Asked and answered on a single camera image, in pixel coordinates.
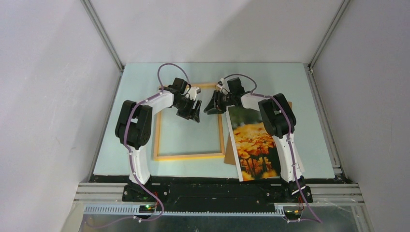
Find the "brown cardboard backing board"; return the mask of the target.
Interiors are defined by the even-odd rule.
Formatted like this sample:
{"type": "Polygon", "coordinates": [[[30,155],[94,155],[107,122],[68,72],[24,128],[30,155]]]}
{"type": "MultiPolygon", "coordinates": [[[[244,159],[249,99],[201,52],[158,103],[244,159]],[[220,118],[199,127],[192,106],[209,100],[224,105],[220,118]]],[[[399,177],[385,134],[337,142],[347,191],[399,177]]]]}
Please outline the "brown cardboard backing board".
{"type": "Polygon", "coordinates": [[[274,169],[280,168],[275,142],[265,130],[259,111],[232,106],[225,117],[229,133],[225,163],[235,165],[235,151],[238,149],[239,155],[243,157],[264,157],[274,169]]]}

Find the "yellow wooden picture frame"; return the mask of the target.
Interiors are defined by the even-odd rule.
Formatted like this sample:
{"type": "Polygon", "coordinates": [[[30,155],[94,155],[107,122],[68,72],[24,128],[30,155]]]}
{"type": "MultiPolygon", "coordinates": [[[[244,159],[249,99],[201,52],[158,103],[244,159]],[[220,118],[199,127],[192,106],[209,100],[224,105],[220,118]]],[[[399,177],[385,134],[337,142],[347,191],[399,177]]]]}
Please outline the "yellow wooden picture frame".
{"type": "Polygon", "coordinates": [[[210,99],[214,83],[194,84],[201,88],[200,122],[176,115],[175,108],[156,114],[153,139],[155,161],[193,160],[225,157],[225,140],[221,115],[207,115],[203,109],[210,99]]]}

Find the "orange flower photo print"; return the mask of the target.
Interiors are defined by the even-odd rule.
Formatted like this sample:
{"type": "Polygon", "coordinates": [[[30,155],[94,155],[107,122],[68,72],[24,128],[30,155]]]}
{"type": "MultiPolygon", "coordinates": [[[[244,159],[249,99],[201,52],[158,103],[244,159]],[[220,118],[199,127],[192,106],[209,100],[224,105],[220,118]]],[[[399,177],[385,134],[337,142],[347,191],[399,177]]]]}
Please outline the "orange flower photo print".
{"type": "Polygon", "coordinates": [[[231,106],[226,117],[239,181],[278,178],[281,167],[276,144],[260,112],[231,106]]]}

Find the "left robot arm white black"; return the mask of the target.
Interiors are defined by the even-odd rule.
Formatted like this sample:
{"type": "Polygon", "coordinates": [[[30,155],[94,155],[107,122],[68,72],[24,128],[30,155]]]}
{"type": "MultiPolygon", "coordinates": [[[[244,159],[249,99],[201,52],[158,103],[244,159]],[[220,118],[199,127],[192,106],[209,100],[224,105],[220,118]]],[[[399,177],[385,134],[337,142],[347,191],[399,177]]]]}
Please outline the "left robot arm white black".
{"type": "Polygon", "coordinates": [[[128,150],[130,158],[130,181],[138,184],[134,195],[141,201],[148,201],[153,188],[146,182],[150,179],[146,145],[151,138],[153,117],[166,108],[176,108],[176,115],[186,120],[200,122],[198,99],[201,88],[192,86],[181,78],[175,78],[171,85],[161,87],[154,95],[135,102],[123,102],[115,129],[115,136],[128,150]]]}

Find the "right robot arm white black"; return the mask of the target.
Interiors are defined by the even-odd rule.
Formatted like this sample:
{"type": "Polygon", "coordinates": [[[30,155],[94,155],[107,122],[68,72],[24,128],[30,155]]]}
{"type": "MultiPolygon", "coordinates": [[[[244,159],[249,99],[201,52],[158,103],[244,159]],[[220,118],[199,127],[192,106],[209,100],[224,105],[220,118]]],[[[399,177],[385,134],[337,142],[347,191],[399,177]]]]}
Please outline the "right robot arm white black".
{"type": "Polygon", "coordinates": [[[273,138],[280,163],[281,195],[287,202],[294,202],[305,188],[303,170],[294,143],[295,115],[281,93],[274,96],[245,91],[238,77],[224,77],[204,112],[208,115],[223,114],[230,106],[239,106],[260,112],[266,132],[273,138]]]}

